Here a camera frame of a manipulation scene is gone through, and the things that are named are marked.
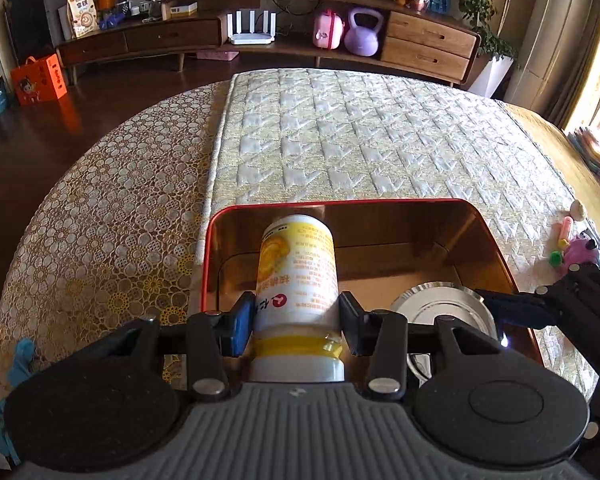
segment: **white planter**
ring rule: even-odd
[[[510,57],[501,57],[499,60],[491,59],[470,86],[469,92],[482,97],[491,97],[512,64],[513,59]]]

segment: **metal lid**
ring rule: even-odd
[[[470,288],[450,282],[430,282],[402,293],[391,305],[410,323],[433,324],[437,316],[454,316],[481,332],[497,338],[491,312],[481,296]],[[421,382],[431,378],[428,354],[409,354],[407,364]]]

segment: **drawer handle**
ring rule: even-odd
[[[416,56],[416,59],[421,59],[423,61],[429,61],[430,63],[437,63],[438,62],[438,60],[435,57],[422,56],[421,54],[418,54]]]
[[[444,40],[445,39],[445,35],[444,34],[438,34],[437,32],[433,32],[432,30],[425,30],[425,32],[427,34],[432,34],[434,36],[437,36],[439,40]]]

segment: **red tray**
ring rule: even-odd
[[[360,200],[232,206],[206,232],[201,310],[229,310],[255,290],[260,241],[273,221],[313,216],[331,230],[340,291],[363,308],[389,308],[412,286],[455,282],[517,292],[489,228],[464,200]],[[513,348],[542,364],[531,330],[506,326]]]

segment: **wooden floor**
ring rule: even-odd
[[[92,67],[69,99],[13,107],[0,116],[0,295],[24,229],[38,205],[71,165],[102,136],[158,101],[234,73],[261,68],[312,67],[313,58],[242,53],[232,62],[175,56]],[[324,68],[401,72],[322,60]]]

